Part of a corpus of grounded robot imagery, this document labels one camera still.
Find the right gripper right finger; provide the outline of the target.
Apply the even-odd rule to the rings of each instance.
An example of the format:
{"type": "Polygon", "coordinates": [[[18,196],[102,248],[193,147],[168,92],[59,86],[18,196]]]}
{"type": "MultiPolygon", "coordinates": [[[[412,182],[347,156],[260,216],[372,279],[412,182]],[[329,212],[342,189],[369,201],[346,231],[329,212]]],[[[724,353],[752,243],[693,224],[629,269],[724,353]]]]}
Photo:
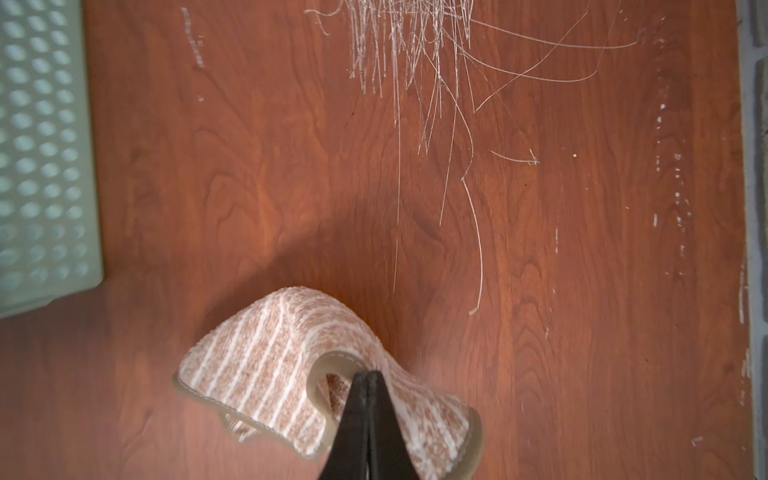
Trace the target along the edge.
{"type": "Polygon", "coordinates": [[[369,478],[418,479],[383,374],[368,372],[365,385],[369,478]]]}

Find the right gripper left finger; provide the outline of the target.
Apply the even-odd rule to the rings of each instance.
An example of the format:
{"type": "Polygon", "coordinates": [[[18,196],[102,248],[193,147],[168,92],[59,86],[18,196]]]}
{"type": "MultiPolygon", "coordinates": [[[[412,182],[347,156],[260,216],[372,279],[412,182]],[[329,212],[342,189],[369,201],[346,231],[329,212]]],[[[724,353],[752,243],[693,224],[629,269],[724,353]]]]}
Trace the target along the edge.
{"type": "Polygon", "coordinates": [[[357,373],[320,480],[368,478],[369,413],[366,373],[357,373]]]}

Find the striped brown square dishcloth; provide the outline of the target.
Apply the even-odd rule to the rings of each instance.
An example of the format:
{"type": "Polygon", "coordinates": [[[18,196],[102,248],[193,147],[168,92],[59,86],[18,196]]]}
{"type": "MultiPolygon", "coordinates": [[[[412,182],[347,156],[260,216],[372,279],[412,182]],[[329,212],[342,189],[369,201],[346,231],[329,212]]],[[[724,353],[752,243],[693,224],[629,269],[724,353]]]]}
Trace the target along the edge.
{"type": "Polygon", "coordinates": [[[331,449],[354,375],[372,370],[419,477],[471,478],[484,448],[478,412],[407,372],[362,319],[318,290],[283,288],[244,308],[186,354],[174,381],[237,441],[269,435],[315,460],[331,449]]]}

